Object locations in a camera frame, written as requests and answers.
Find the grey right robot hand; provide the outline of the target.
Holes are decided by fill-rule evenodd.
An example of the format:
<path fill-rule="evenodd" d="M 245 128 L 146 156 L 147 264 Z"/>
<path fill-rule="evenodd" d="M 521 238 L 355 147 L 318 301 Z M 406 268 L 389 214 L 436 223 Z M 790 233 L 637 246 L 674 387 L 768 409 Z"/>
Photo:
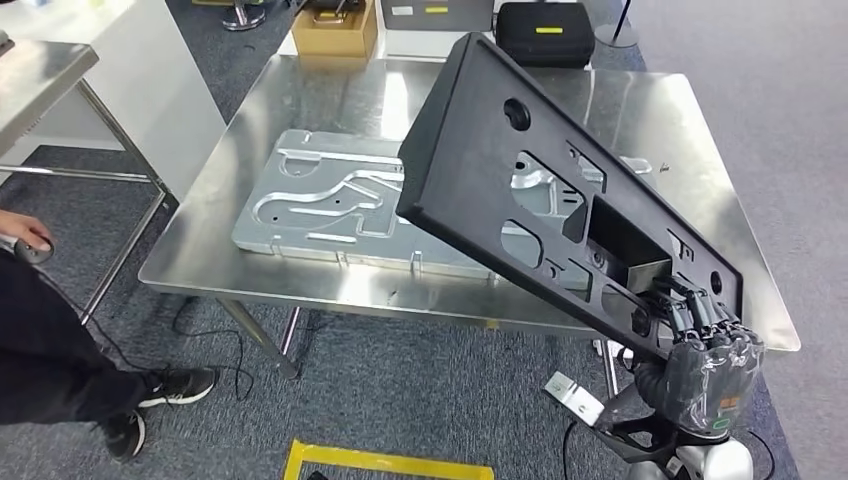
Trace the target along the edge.
<path fill-rule="evenodd" d="M 722 437 L 741 415 L 766 353 L 762 338 L 706 289 L 662 276 L 642 295 L 673 333 L 668 358 L 633 357 L 642 400 L 678 428 Z"/>

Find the person's hand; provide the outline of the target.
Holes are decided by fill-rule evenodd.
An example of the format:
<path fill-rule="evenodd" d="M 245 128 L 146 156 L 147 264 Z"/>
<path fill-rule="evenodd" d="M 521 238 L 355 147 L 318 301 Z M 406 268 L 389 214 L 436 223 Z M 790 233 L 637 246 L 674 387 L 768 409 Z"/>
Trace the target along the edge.
<path fill-rule="evenodd" d="M 51 232 L 35 217 L 2 210 L 1 234 L 5 237 L 23 240 L 37 250 L 50 251 L 52 249 Z"/>

